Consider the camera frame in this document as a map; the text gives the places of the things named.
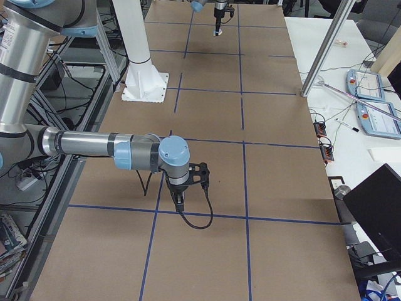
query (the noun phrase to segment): black monitor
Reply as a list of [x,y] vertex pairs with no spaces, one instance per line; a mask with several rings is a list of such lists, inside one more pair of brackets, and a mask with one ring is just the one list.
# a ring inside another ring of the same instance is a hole
[[344,197],[344,202],[384,258],[394,263],[399,262],[401,177],[384,164],[350,191]]

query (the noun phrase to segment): computer equipment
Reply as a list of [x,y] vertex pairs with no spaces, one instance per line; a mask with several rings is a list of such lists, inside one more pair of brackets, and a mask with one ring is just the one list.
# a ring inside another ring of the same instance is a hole
[[355,275],[367,277],[401,271],[401,177],[388,164],[384,164],[343,200],[387,260],[354,271]]

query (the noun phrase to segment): small white object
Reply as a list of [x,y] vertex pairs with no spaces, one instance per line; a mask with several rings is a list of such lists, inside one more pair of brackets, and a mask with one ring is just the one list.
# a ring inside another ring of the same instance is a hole
[[346,47],[348,43],[339,39],[334,40],[334,45],[339,47]]
[[219,33],[217,34],[218,36],[220,36],[223,33],[223,30],[221,30],[221,28],[219,29]]
[[368,151],[374,161],[401,162],[401,147],[375,147]]

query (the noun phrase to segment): power strip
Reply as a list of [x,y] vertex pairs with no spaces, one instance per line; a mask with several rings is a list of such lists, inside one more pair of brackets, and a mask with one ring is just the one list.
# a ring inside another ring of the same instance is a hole
[[17,180],[17,188],[21,191],[25,191],[39,180],[43,180],[45,176],[46,172],[34,172],[32,174],[25,174]]

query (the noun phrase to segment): blue tape line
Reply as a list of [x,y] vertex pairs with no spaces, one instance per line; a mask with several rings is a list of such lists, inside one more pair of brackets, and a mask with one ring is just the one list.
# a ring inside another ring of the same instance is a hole
[[255,91],[242,91],[245,94],[269,94],[269,95],[292,95],[296,96],[296,93],[286,93],[286,92],[255,92]]
[[184,58],[187,56],[187,51],[188,51],[188,44],[189,44],[189,36],[190,36],[190,29],[192,27],[192,20],[194,19],[194,11],[192,11],[192,15],[190,17],[190,23],[189,23],[189,30],[188,30],[188,37],[187,37],[187,44],[185,46],[185,53],[184,53]]
[[[177,90],[175,87],[167,87],[168,90]],[[242,93],[242,94],[263,94],[263,95],[290,95],[296,96],[295,93],[284,92],[257,92],[257,91],[229,91],[229,90],[213,90],[213,89],[198,89],[198,88],[180,88],[187,91],[201,91],[201,92],[222,92],[222,93]]]
[[[80,205],[80,204],[70,204],[68,207],[72,208],[85,208],[85,209],[102,209],[102,210],[115,210],[115,211],[138,211],[146,213],[155,213],[152,209],[137,209],[137,208],[126,208],[126,207],[109,207],[109,206],[95,206],[95,205]],[[158,213],[162,214],[178,214],[175,211],[158,210]],[[186,215],[192,216],[210,216],[209,213],[196,213],[196,212],[185,212]],[[331,221],[308,221],[302,219],[285,219],[285,218],[260,218],[257,216],[239,216],[239,215],[229,215],[229,214],[214,214],[217,218],[232,218],[232,219],[248,219],[250,221],[277,221],[283,223],[300,223],[300,224],[322,224],[327,226],[341,226],[341,223],[331,222]]]
[[[188,141],[199,141],[199,142],[215,142],[215,143],[233,143],[233,144],[242,144],[240,141],[230,141],[230,140],[213,140],[213,139],[194,139],[194,138],[184,138]],[[265,143],[265,142],[244,142],[246,145],[268,145],[268,146],[276,146],[276,147],[295,147],[300,149],[319,149],[318,146],[310,146],[310,145],[291,145],[291,144],[275,144],[275,143]]]
[[158,210],[159,210],[160,197],[162,195],[163,180],[164,180],[164,175],[162,175],[162,178],[160,180],[159,194],[157,195],[155,216],[153,218],[152,231],[150,232],[150,239],[149,239],[148,252],[147,252],[147,255],[146,255],[145,268],[143,269],[143,277],[142,277],[142,284],[141,284],[141,287],[140,287],[139,301],[142,301],[143,291],[145,290],[145,282],[146,282],[146,276],[147,276],[148,265],[149,265],[149,260],[150,260],[150,252],[152,250],[153,237],[154,237],[155,228],[156,228],[157,213],[158,213]]
[[181,90],[181,81],[182,81],[182,72],[180,74],[180,82],[178,83],[178,91],[177,91],[177,96],[175,98],[174,113],[177,113],[178,99],[180,97],[180,90]]
[[[181,24],[181,25],[190,25],[191,23],[180,23],[180,22],[159,22],[159,21],[145,21],[145,23],[155,23],[155,24]],[[213,24],[205,24],[205,23],[192,23],[192,25],[201,25],[201,26],[214,26]],[[237,27],[238,25],[230,25],[225,24],[221,25],[222,27]],[[281,26],[251,26],[251,25],[240,25],[239,27],[243,28],[273,28],[273,29],[287,29]]]
[[264,142],[245,142],[245,144],[269,145],[269,146],[278,146],[278,147],[297,147],[297,148],[301,148],[301,149],[319,149],[318,146],[310,146],[310,145],[292,145],[292,144],[277,144],[277,143],[264,143]]
[[252,25],[241,25],[241,27],[245,28],[273,28],[273,29],[287,29],[286,27],[281,27],[281,26],[252,26]]
[[[185,51],[179,50],[161,50],[161,49],[152,49],[152,52],[171,52],[171,53],[185,53]],[[186,53],[193,53],[196,55],[239,55],[238,53],[224,53],[224,52],[201,52],[201,51],[186,51]]]
[[248,188],[246,177],[246,145],[242,142],[242,161],[244,164],[244,199],[245,199],[245,218],[246,218],[246,254],[248,266],[248,294],[249,301],[252,301],[252,273],[251,273],[251,244],[249,239],[249,206],[248,206]]
[[272,58],[295,58],[293,55],[268,55]]
[[239,89],[242,94],[241,34],[239,30],[239,6],[237,6],[237,17],[238,17],[238,53],[239,53]]
[[136,212],[148,212],[148,213],[154,213],[155,212],[152,209],[138,209],[138,208],[96,206],[96,205],[81,205],[81,204],[69,204],[68,207],[86,208],[86,209],[102,209],[102,210],[136,211]]
[[245,129],[244,100],[241,97],[241,130]]
[[187,141],[198,141],[198,142],[217,142],[217,143],[233,143],[233,144],[242,144],[239,141],[230,141],[230,140],[213,140],[213,139],[193,139],[193,138],[184,138]]

